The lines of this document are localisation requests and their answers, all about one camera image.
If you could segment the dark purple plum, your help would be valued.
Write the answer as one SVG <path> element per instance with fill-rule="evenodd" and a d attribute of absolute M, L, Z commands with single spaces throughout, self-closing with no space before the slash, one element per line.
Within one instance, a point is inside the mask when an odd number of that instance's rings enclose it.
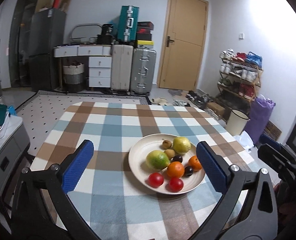
<path fill-rule="evenodd" d="M 184 176 L 188 178 L 193 174 L 194 174 L 194 169 L 191 166 L 186 166 L 184 169 Z"/>
<path fill-rule="evenodd" d="M 183 157 L 181 155 L 175 155 L 172 159 L 171 162 L 179 162 L 182 163 L 183 162 Z"/>

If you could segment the small red tomato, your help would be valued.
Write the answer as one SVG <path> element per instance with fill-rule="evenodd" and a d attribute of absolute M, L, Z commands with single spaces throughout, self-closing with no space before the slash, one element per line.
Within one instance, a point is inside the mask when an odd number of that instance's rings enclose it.
<path fill-rule="evenodd" d="M 183 187 L 184 183 L 180 178 L 173 177 L 169 180 L 168 188 L 171 192 L 179 192 Z"/>

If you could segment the large brown longan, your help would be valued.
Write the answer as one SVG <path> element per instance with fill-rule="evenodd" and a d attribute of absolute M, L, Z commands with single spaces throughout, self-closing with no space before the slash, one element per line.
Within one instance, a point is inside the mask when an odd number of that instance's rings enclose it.
<path fill-rule="evenodd" d="M 165 150 L 164 153 L 167 155 L 167 157 L 170 160 L 176 155 L 176 152 L 173 149 L 170 149 L 170 148 Z"/>

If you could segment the small brown longan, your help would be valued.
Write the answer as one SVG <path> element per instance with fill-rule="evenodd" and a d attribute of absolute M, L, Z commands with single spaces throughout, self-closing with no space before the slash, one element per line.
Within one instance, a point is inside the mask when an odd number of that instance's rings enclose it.
<path fill-rule="evenodd" d="M 172 147 L 172 142 L 169 140 L 164 140 L 162 142 L 162 148 L 164 148 L 165 150 L 170 149 Z"/>

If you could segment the large red tomato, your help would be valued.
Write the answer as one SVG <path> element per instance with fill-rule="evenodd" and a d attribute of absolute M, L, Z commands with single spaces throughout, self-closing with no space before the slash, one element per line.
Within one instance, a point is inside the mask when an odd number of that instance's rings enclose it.
<path fill-rule="evenodd" d="M 164 177 L 160 173 L 155 172 L 149 175 L 147 181 L 151 187 L 157 188 L 164 183 Z"/>

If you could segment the small orange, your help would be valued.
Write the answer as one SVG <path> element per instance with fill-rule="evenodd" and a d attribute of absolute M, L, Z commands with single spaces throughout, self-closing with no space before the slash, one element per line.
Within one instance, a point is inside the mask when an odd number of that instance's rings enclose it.
<path fill-rule="evenodd" d="M 197 156 L 194 155 L 192 156 L 189 161 L 188 161 L 188 165 L 191 166 L 191 168 L 194 171 L 199 171 L 202 169 L 202 164 L 200 163 L 200 161 L 198 160 Z"/>

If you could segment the large orange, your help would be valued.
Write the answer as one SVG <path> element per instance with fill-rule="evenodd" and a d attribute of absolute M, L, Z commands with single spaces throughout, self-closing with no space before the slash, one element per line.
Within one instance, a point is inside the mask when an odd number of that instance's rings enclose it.
<path fill-rule="evenodd" d="M 169 178 L 181 178 L 184 175 L 184 166 L 179 161 L 171 162 L 167 169 L 166 174 Z"/>

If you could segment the checkered tablecloth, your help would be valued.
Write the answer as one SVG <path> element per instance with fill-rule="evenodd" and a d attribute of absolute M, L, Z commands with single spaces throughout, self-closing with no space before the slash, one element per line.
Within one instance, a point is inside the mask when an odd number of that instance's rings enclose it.
<path fill-rule="evenodd" d="M 42 144 L 32 170 L 44 170 L 88 139 L 94 155 L 70 200 L 102 239 L 188 239 L 220 194 L 208 179 L 193 191 L 166 196 L 141 184 L 127 155 L 150 134 L 206 141 L 229 164 L 258 171 L 259 164 L 213 118 L 193 107 L 82 102 L 68 107 Z"/>

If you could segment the cream round plate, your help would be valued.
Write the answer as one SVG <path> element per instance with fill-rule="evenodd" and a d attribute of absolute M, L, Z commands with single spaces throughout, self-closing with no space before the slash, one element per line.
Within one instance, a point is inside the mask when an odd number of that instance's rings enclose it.
<path fill-rule="evenodd" d="M 178 192 L 173 192 L 169 189 L 168 183 L 169 178 L 166 175 L 166 169 L 160 171 L 161 175 L 164 176 L 164 183 L 159 187 L 152 187 L 149 185 L 148 177 L 157 170 L 151 169 L 146 164 L 146 156 L 153 150 L 161 150 L 162 142 L 164 140 L 173 141 L 175 135 L 171 134 L 152 134 L 147 135 L 137 141 L 129 151 L 128 163 L 131 172 L 145 187 L 168 195 L 184 194 L 196 189 L 201 183 L 204 182 L 205 171 L 203 169 L 196 171 L 190 177 L 183 177 L 183 189 Z"/>

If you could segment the wooden shoe rack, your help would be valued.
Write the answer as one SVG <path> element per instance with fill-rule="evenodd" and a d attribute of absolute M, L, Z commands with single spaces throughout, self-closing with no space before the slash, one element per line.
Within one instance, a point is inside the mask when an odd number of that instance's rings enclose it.
<path fill-rule="evenodd" d="M 262 57 L 253 53 L 235 53 L 232 49 L 220 52 L 220 79 L 217 88 L 251 104 L 261 87 Z"/>

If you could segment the woven laundry basket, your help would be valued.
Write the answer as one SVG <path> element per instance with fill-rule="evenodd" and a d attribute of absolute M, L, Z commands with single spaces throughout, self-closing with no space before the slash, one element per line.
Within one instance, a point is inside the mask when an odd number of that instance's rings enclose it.
<path fill-rule="evenodd" d="M 64 87 L 68 93 L 77 93 L 83 90 L 85 81 L 85 65 L 73 61 L 71 65 L 63 66 Z"/>

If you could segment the silver aluminium suitcase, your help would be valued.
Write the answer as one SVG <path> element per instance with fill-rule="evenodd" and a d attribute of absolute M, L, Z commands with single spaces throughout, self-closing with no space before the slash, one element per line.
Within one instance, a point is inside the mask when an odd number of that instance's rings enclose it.
<path fill-rule="evenodd" d="M 133 52 L 130 92 L 149 95 L 156 64 L 156 51 L 136 48 Z"/>

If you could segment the white drawer cabinet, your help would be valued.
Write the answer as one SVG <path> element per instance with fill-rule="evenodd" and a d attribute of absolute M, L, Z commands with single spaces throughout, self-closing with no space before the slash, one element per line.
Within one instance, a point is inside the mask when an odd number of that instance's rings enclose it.
<path fill-rule="evenodd" d="M 72 45 L 54 48 L 54 57 L 60 59 L 61 75 L 63 66 L 73 61 L 85 65 L 85 81 L 90 88 L 111 86 L 112 47 L 109 45 Z"/>

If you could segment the beige suitcase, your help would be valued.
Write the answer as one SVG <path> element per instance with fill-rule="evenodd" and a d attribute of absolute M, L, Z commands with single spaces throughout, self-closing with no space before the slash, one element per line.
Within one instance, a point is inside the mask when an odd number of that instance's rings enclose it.
<path fill-rule="evenodd" d="M 114 45 L 112 50 L 111 89 L 128 92 L 130 89 L 133 47 Z"/>

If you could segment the stacked shoe boxes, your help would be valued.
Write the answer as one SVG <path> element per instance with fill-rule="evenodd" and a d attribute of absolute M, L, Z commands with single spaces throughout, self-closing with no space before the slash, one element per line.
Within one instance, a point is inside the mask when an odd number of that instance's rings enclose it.
<path fill-rule="evenodd" d="M 136 32 L 136 43 L 138 48 L 153 49 L 152 31 L 154 24 L 152 22 L 138 22 Z"/>

